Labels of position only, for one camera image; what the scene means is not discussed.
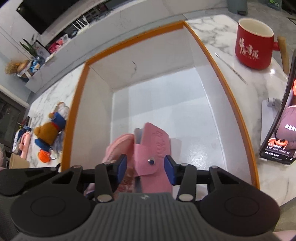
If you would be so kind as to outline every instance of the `pink leather case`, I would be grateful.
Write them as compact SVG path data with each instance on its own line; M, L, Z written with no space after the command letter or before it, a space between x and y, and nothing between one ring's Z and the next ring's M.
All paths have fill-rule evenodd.
M146 123L140 144L136 143L134 148L135 176L140 176L143 193L172 193L172 186L164 169L165 155L170 155L168 134L157 126Z
M22 135L20 139L19 149L22 151L20 157L26 159L28 154L28 149L30 145L31 134L26 132Z

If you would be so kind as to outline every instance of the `pink wallet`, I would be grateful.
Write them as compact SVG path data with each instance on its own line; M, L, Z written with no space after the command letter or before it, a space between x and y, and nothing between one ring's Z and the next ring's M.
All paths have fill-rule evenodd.
M172 185L164 169L164 157L170 155L170 138L151 123L135 130L135 176L140 177L143 193L172 193Z

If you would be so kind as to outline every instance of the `metal screw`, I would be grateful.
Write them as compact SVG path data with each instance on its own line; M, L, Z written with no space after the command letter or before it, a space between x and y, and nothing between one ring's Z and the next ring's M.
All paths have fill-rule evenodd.
M193 200L193 196L191 194L181 194L179 196L179 199L182 201L182 202L190 202L191 200Z
M154 165L155 161L154 161L153 158L150 158L150 159L148 159L148 163L149 163L150 165Z
M109 194L102 194L97 197L99 202L109 202L112 200L112 197Z

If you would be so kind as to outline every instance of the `wooden handle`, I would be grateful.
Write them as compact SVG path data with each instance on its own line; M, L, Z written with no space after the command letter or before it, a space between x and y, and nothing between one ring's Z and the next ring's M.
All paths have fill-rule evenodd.
M281 62L283 64L283 71L286 75L289 75L289 55L287 51L287 44L286 44L286 38L283 36L277 37L279 49L281 51Z

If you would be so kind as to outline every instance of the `green plant leaves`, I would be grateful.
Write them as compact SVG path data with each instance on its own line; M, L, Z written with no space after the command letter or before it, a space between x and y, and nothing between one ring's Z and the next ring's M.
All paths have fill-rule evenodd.
M35 35L33 34L32 38L31 38L31 45L32 45L32 46L33 46L33 44L34 44L34 37L35 37Z
M25 43L27 44L27 45L25 45L25 44L23 44L23 43L21 43L20 42L20 44L21 44L21 46L25 49L25 50L27 50L33 57L36 57L37 56L37 52L36 52L36 50L34 49L34 47L27 41L27 40L25 40L25 39L23 39L23 41L25 41Z

